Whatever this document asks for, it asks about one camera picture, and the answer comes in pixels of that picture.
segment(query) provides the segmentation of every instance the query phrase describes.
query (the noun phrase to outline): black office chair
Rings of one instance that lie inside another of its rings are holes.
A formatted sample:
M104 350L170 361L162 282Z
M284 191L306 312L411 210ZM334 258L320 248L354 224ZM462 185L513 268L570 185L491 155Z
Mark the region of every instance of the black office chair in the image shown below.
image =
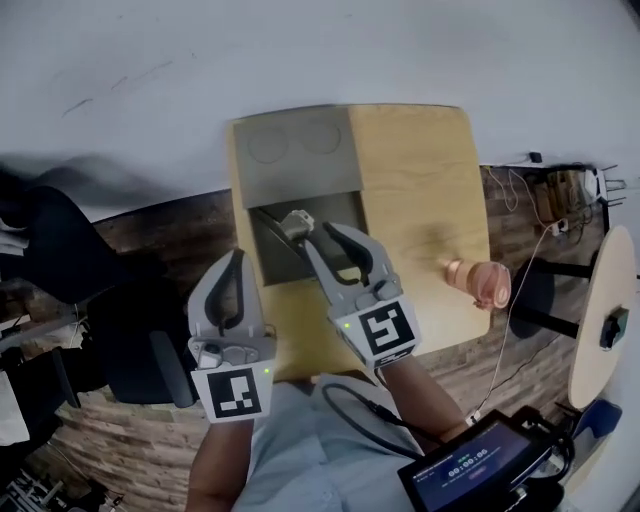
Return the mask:
M31 437L23 447L35 449L51 437L55 431L52 425L56 428L59 425L55 412L65 400L78 405L76 393L94 391L107 384L90 346L55 348L28 361L11 356L2 355L2 369Z
M131 404L189 407L189 325L175 285L142 279L112 288L87 307L89 336L115 398Z
M2 461L0 464L0 489L5 489L20 474L20 467L24 460L49 441L61 426L60 418L52 414L35 433L30 434L31 439L28 441L0 446L0 460Z
M15 192L0 204L0 216L24 224L20 235L29 239L24 256L0 254L2 279L21 277L66 304L166 270L156 260L118 256L73 201L51 187Z

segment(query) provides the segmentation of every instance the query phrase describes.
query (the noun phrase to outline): display screen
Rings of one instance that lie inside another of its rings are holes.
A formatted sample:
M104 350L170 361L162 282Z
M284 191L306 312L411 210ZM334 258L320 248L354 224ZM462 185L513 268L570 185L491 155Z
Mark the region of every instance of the display screen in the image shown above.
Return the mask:
M505 468L529 444L504 423L495 422L413 476L413 484L429 512L436 512Z

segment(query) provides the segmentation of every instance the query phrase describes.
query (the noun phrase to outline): white cable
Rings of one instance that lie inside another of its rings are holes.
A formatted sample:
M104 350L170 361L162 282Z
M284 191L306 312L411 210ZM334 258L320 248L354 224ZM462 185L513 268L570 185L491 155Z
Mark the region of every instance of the white cable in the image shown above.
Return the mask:
M533 212L536 215L536 219L538 220L538 224L540 224L541 227L543 228L547 228L548 226L553 226L553 224L545 224L544 222L542 222L542 220L540 219L540 215L538 214L538 208L536 207L536 202L533 199L533 195L531 194L531 191L529 190L529 184L527 183L527 180L525 180L522 176L520 176L517 172L515 172L513 169L507 169L507 172L509 174L509 185L511 186L511 193L513 194L513 197L515 197L515 204L511 207L509 206L509 203L507 201L507 192L504 189L504 186L502 185L502 183L500 182L500 180L498 180L498 178L496 178L494 176L494 174L491 172L491 168L488 166L482 166L484 167L484 169L489 173L489 176L491 176L493 178L493 180L500 185L500 188L502 189L502 197L504 199L504 205L507 207L507 210L509 210L509 212L514 212L516 210L516 208L518 207L518 195L516 194L516 191L513 189L513 180L512 180L512 176L515 176L516 178L518 178L520 181L522 181L522 183L524 183L524 188L527 190L527 195L529 196L529 200L531 201L531 205L533 206Z
M62 453L62 451L61 451L60 449L58 449L58 447L57 447L57 446L52 445L52 444L51 444L51 441L47 441L47 444L48 444L51 448L53 448L55 451L57 451L60 455L62 455L62 458L63 458L64 460L66 460L66 461L67 461L67 463L69 464L69 466L71 466L71 467L72 467L73 469L75 469L78 473L80 473L80 475L82 476L82 478L84 478L84 479L85 479L85 480L87 480L87 481L89 480L89 477L88 477L87 475L85 475L85 474L80 470L80 468L79 468L78 466L76 466L73 462L71 462L71 461L69 460L69 458L68 458L64 453Z
M520 290L522 290L522 286L524 285L524 282L527 279L527 275L529 274L529 270L531 269L531 264L533 263L533 259L536 257L536 253L538 252L538 249L540 248L540 244L542 243L542 240L544 239L544 236L547 234L547 231L549 231L552 226L553 226L553 224L550 224L549 226L546 226L544 231L542 232L542 235L540 236L540 239L538 240L538 243L536 244L536 247L533 250L533 255L531 256L531 259L529 260L529 264L527 265L527 268L526 268L526 270L524 272L524 275L522 276L522 281L520 282L520 286L518 287L518 291L516 292L516 295L513 298L513 301L511 302L511 307L509 308L509 313L507 315L507 325L504 328L504 338L502 339L502 346L500 347L500 353L498 354L498 361L496 362L496 369L493 372L493 378L491 379L491 386L489 386L489 392L487 393L487 396L485 396L484 400L477 407L475 412L471 415L472 418L474 418L482 410L484 405L487 403L487 400L489 400L489 397L491 396L491 393L493 393L493 389L494 389L494 386L495 386L495 383L496 383L496 379L498 378L498 371L500 370L500 362L502 361L502 355L504 354L504 348L505 348L505 346L507 344L507 335L509 334L509 322L511 320L511 311L513 310L513 306L515 305L516 301L518 300L518 296L520 295Z
M544 222L542 222L540 220L540 215L538 215L538 208L536 207L536 202L533 200L533 196L531 195L531 191L529 190L529 184L527 183L527 180L525 180L522 176L520 176L517 172L515 172L513 169L509 169L509 176L514 175L516 178L518 178L519 180L522 181L522 183L524 183L524 188L527 189L527 195L529 196L529 200L531 201L531 205L533 206L533 212L536 214L536 219L538 219L538 224L540 224L540 226L542 226L543 228L548 228L550 226L553 226L554 223L551 224L545 224Z
M508 167L510 165L519 165L519 164L526 164L526 163L533 163L528 156L522 160L518 160L517 162L507 162L506 164L494 165L494 167Z
M66 456L66 455L65 455L65 454L64 454L64 453L63 453L63 452L62 452L62 451L61 451L57 446L52 445L52 444L51 444L51 441L47 441L47 445L48 445L50 448L53 448L56 452L58 452L58 453L62 456L62 458L63 458L64 460L66 460L66 461L67 461L67 464L69 464L69 466L71 466L71 467L72 467L76 472L78 472L78 473L82 476L82 478L84 478L87 482L90 480L90 478L89 478L87 475L85 475L85 474L80 470L80 468L79 468L78 466L76 466L73 462L71 462L71 461L69 460L69 457L67 457L67 456ZM107 498L107 500L111 501L111 505L109 505L109 506L111 507L111 509L119 508L119 509L121 509L123 512L127 512L127 509L126 509L126 508L124 508L122 505L116 505L116 506L114 507L114 506L113 506L113 502L114 502L115 500L114 500L113 498L111 498L111 496L109 496L107 493L103 493L103 494L105 495L105 497ZM120 495L120 496L124 497L124 494L120 494L120 493L117 493L117 492L116 492L116 493L114 493L114 494L118 494L118 495Z
M504 186L502 185L500 180L498 180L498 178L496 178L493 175L493 173L491 172L491 167L485 167L485 169L489 173L489 176L493 178L493 181L495 181L498 185L500 185L500 188L502 189L502 197L504 198L504 205L507 207L507 210L509 210L509 212L514 212L518 207L518 194L516 194L516 191L513 189L513 181L511 180L511 173L509 173L509 185L511 185L511 193L513 194L513 197L516 198L516 202L513 205L513 207L509 206L509 203L507 202L507 191L504 189Z

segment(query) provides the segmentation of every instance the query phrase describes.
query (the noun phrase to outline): floor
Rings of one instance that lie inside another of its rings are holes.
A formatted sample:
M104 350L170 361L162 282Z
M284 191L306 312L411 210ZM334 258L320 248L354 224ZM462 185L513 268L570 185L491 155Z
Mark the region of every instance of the floor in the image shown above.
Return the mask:
M541 229L519 180L514 186L520 205L510 212L499 186L484 170L481 172L491 258L513 271L531 256ZM495 169L494 174L506 181L504 170ZM578 229L570 233L569 239L547 235L539 255L554 261L588 263L603 237L599 207L593 213L579 243ZM97 229L119 252L158 254L185 296L206 268L235 244L228 191L148 208L101 222ZM556 284L553 313L577 320L587 283L557 278ZM465 412L475 410L487 394L505 324L506 314L498 312L492 317L487 335L419 358ZM72 334L69 329L63 334L65 343ZM33 355L59 343L60 336L50 336L27 344L26 349ZM498 408L509 414L523 405L532 405L548 417L556 417L559 411L554 401L567 400L573 349L572 339L550 331L542 330L527 341L517 341L510 335L496 378L497 387L485 411ZM65 425L52 440L76 470L47 446L31 456L34 467L63 477L75 492L82 487L79 470L124 494L123 505L129 512L182 511L191 461L207 429L202 408L119 404L108 389L82 395L81 402L82 409L60 409Z

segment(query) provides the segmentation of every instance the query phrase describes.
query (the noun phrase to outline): electrical outlet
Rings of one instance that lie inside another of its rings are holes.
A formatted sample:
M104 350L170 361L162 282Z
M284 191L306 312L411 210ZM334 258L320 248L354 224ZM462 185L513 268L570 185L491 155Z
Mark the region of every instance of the electrical outlet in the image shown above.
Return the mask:
M569 221L567 219L560 219L551 226L551 234L553 236L560 236L567 231L569 231Z
M476 411L474 414L466 418L467 425L475 425L481 417L482 414L480 414L480 411Z
M598 198L602 195L599 193L598 187L598 175L594 174L591 171L586 171L583 173L583 184L582 187L584 189L585 196L587 196L587 203L591 204L594 201L597 201Z

